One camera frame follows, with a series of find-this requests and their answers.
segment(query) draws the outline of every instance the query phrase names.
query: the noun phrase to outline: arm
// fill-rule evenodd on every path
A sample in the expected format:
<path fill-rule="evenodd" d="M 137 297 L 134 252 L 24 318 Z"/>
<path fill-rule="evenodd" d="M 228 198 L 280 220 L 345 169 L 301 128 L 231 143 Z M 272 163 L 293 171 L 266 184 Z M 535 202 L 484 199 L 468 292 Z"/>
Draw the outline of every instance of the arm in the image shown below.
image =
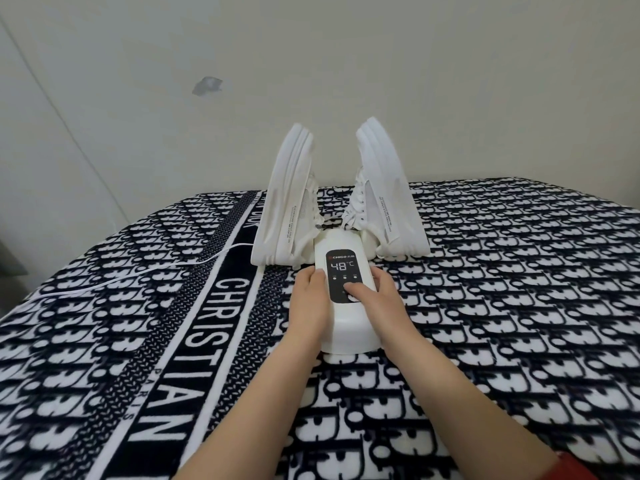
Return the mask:
<path fill-rule="evenodd" d="M 298 273 L 284 338 L 175 480 L 273 478 L 329 322 L 324 271 L 314 271 Z"/>
<path fill-rule="evenodd" d="M 393 278 L 371 268 L 378 292 L 361 283 L 345 289 L 364 305 L 389 359 L 411 386 L 422 409 L 467 480 L 535 480 L 557 455 L 473 385 L 421 336 L 404 309 Z"/>

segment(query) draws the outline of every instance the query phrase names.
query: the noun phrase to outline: white sneaker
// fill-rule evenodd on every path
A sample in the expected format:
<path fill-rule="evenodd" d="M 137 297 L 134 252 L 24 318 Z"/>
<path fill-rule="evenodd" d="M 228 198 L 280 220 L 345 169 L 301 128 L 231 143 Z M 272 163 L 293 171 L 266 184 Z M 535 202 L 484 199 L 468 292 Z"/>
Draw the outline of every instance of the white sneaker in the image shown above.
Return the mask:
<path fill-rule="evenodd" d="M 380 257 L 428 256 L 429 241 L 391 138 L 375 118 L 356 137 L 362 167 L 342 227 L 361 231 L 368 259 L 374 251 Z"/>
<path fill-rule="evenodd" d="M 282 142 L 253 242 L 254 266 L 315 261 L 314 238 L 324 218 L 318 211 L 318 185 L 311 172 L 313 140 L 309 130 L 296 123 Z"/>

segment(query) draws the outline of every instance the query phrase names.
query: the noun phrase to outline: black and white blanket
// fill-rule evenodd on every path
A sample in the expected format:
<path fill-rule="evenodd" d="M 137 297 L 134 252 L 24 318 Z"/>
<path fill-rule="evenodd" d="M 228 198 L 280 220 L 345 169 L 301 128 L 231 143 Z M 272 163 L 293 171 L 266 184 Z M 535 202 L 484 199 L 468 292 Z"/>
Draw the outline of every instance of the black and white blanket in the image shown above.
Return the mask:
<path fill-rule="evenodd" d="M 599 476 L 640 476 L 640 211 L 522 178 L 411 184 L 428 258 L 377 260 L 412 320 L 517 421 Z M 338 225 L 350 187 L 321 190 Z M 201 194 L 93 247 L 39 293 L 252 242 L 264 193 Z M 168 479 L 287 327 L 295 272 L 242 246 L 0 322 L 0 478 Z M 321 355 L 276 475 L 459 479 L 379 351 Z"/>

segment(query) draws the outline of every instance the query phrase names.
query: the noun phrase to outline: white cable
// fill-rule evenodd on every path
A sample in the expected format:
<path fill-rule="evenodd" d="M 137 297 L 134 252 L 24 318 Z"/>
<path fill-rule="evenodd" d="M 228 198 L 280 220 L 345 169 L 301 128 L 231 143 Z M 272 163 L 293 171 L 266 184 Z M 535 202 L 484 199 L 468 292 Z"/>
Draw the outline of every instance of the white cable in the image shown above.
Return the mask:
<path fill-rule="evenodd" d="M 228 251 L 229 249 L 233 249 L 236 248 L 238 246 L 252 246 L 253 244 L 249 244 L 248 242 L 240 242 L 238 244 L 233 244 L 232 246 L 229 246 L 228 248 L 224 248 L 221 251 L 215 253 L 213 256 L 205 259 L 204 261 L 196 261 L 196 262 L 190 262 L 190 261 L 180 261 L 180 262 L 172 262 L 172 263 L 165 263 L 165 264 L 159 264 L 158 266 L 151 266 L 148 267 L 146 269 L 143 269 L 142 271 L 136 271 L 135 273 L 131 273 L 128 274 L 126 276 L 121 276 L 119 278 L 114 278 L 112 280 L 97 284 L 97 285 L 93 285 L 93 286 L 89 286 L 88 288 L 80 288 L 77 290 L 66 290 L 66 291 L 56 291 L 55 293 L 45 293 L 45 294 L 41 294 L 41 295 L 37 295 L 34 296 L 32 298 L 28 298 L 27 299 L 27 303 L 31 300 L 34 299 L 40 299 L 40 298 L 48 298 L 50 296 L 64 296 L 64 295 L 68 295 L 68 294 L 76 294 L 76 293 L 84 293 L 85 291 L 92 291 L 92 290 L 97 290 L 98 288 L 102 288 L 103 286 L 107 286 L 110 285 L 112 283 L 116 283 L 118 281 L 122 281 L 122 280 L 126 280 L 128 278 L 135 278 L 136 276 L 140 276 L 141 274 L 145 274 L 145 273 L 149 273 L 151 271 L 156 271 L 158 269 L 164 269 L 165 267 L 171 267 L 171 266 L 193 266 L 196 264 L 204 264 L 208 261 L 211 261 L 213 258 L 219 256 L 220 254 L 222 254 L 225 251 Z"/>

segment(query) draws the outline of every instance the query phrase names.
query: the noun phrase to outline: forearm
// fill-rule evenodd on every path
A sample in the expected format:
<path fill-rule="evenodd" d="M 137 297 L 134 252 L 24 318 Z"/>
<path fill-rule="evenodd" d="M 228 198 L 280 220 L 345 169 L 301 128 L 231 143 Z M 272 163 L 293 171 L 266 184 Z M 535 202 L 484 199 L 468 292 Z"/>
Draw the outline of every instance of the forearm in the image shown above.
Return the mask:
<path fill-rule="evenodd" d="M 177 480 L 273 478 L 319 345 L 284 336 Z"/>
<path fill-rule="evenodd" d="M 419 334 L 392 355 L 467 480 L 535 480 L 557 462 L 546 444 L 511 419 Z"/>

